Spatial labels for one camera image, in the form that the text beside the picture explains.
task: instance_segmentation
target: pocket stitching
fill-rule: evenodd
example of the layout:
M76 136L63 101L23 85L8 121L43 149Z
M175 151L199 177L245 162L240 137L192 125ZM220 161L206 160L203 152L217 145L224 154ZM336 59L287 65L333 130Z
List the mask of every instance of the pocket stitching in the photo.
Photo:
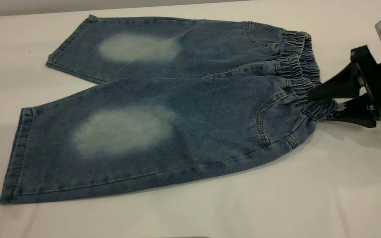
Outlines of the pocket stitching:
M252 37L251 28L252 28L252 21L247 21L245 26L245 35L251 43L256 43L257 41Z
M286 98L287 96L289 96L289 94L287 92L282 92L282 93L277 94L276 96L271 98L272 102L267 107L265 107L264 109L261 109L257 114L257 118L256 118L257 131L258 131L258 134L260 135L260 139L261 140L264 139L266 141L267 146L270 145L270 141L269 141L269 139L266 135L266 132L264 131L264 127L263 127L264 116L266 115L267 110L271 106L273 106L276 102Z

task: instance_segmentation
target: blue denim fabric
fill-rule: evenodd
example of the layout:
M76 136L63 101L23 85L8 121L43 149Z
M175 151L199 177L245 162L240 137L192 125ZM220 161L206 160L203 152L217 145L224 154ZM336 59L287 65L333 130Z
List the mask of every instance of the blue denim fabric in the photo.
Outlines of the blue denim fabric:
M90 16L47 66L100 83L23 108L0 204L128 193L259 166L335 107L307 33L254 22Z

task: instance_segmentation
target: elastic waistband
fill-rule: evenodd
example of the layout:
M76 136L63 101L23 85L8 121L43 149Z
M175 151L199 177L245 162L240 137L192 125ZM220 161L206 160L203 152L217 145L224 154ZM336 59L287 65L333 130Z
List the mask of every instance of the elastic waistband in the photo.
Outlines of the elastic waistband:
M321 84L319 67L313 54L311 36L306 32L286 31L275 60L277 74L287 79L287 88L308 116L324 119L336 107L333 99L311 101L308 91Z

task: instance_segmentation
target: pant leg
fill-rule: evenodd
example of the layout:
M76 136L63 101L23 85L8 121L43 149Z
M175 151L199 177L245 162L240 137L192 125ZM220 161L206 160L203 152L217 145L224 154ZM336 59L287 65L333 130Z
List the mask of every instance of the pant leg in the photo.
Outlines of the pant leg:
M298 82L123 79L23 108L0 204L127 193L275 160L333 106L306 101Z
M234 73L228 77L272 75L284 32L250 21L91 15L46 65L94 83L224 72Z

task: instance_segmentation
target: white table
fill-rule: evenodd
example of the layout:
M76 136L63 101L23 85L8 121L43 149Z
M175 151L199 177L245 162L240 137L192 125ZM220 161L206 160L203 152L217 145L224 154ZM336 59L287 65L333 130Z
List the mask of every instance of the white table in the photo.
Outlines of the white table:
M260 0L0 17L0 192L21 107L93 86L44 66L88 14L257 21L313 36L322 80L368 45L381 0ZM121 196L0 206L10 238L381 238L381 125L322 122L277 161L246 172Z

